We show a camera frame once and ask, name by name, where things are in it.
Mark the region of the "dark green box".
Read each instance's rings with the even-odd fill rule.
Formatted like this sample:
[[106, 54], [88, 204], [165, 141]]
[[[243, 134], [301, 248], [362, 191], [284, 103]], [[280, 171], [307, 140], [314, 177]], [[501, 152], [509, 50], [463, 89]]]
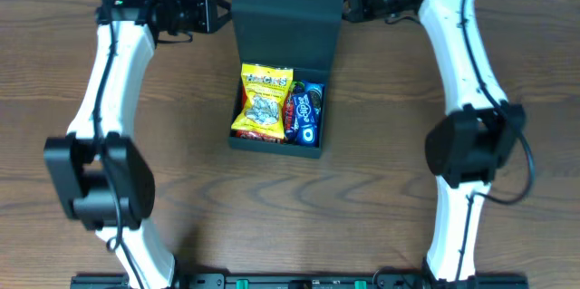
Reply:
[[324, 86], [313, 147], [247, 140], [229, 133], [232, 149], [318, 159], [323, 152], [328, 81], [342, 22], [343, 0], [232, 0], [232, 22], [242, 63], [288, 67], [298, 81]]

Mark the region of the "blue Oreo cookie pack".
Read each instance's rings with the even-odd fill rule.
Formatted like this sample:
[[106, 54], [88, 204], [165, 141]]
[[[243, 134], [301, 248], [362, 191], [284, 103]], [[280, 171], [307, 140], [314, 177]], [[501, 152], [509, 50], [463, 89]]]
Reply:
[[314, 104], [317, 122], [314, 126], [298, 129], [297, 141], [299, 145], [314, 147], [318, 144], [318, 126], [322, 114], [324, 86], [321, 83], [303, 82], [305, 92], [310, 95]]

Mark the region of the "Haribo gummy worms bag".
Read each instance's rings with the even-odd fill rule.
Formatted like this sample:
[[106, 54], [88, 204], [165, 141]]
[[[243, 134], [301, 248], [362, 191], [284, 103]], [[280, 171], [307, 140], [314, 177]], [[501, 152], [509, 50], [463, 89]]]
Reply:
[[305, 84], [300, 81], [293, 81], [290, 86], [290, 94], [296, 95], [305, 92]]

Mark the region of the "yellow nuts bag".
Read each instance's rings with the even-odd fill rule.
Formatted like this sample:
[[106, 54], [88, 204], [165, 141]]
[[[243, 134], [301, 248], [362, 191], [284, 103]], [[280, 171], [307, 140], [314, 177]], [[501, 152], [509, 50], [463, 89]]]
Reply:
[[258, 132], [268, 137], [285, 136], [283, 107], [294, 70], [243, 63], [241, 81], [246, 101], [231, 130]]

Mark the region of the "Dairy Milk chocolate bar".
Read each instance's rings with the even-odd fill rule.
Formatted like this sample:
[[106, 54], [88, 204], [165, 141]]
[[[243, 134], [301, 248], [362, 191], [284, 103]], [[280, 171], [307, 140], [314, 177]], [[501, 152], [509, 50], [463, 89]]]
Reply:
[[295, 116], [295, 104], [293, 97], [294, 95], [292, 93], [288, 94], [283, 108], [286, 142], [293, 142], [297, 136], [297, 132], [299, 129]]

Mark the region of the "blue Eclipse mints box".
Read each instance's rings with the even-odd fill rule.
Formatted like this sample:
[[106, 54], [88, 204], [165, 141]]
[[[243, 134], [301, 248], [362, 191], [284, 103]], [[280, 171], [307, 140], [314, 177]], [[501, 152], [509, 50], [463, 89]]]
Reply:
[[300, 128], [314, 126], [317, 122], [317, 116], [314, 104], [307, 92], [293, 95], [295, 106], [295, 116]]

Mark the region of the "red Hacks candy bag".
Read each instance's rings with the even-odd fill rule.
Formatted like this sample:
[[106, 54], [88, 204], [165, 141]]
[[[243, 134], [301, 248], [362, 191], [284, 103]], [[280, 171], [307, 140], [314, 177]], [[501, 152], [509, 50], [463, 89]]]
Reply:
[[247, 138], [282, 142], [285, 137], [283, 108], [288, 93], [288, 87], [243, 88], [241, 110], [231, 130]]

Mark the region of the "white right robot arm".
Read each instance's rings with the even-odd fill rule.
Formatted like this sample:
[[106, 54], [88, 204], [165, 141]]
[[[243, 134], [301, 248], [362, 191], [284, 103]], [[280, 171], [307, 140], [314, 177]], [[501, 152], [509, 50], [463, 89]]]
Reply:
[[[433, 238], [414, 288], [526, 288], [523, 275], [477, 273], [474, 262], [485, 202], [513, 206], [535, 182], [531, 148], [523, 134], [524, 108], [509, 102], [492, 72], [479, 33], [475, 0], [344, 0], [351, 23], [411, 20], [423, 26], [440, 70], [445, 117], [425, 139], [425, 157], [437, 182]], [[527, 183], [512, 198], [489, 191], [496, 173], [520, 143]]]

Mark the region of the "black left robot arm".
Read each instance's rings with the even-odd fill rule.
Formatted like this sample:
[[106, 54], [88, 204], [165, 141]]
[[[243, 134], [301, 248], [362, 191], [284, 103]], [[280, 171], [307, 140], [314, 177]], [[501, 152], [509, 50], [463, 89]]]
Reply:
[[100, 238], [120, 275], [79, 274], [74, 288], [217, 288], [220, 275], [190, 275], [161, 242], [151, 213], [153, 174], [134, 142], [144, 73], [161, 43], [188, 43], [229, 22], [226, 0], [101, 0], [97, 52], [82, 104], [43, 158], [64, 214]]

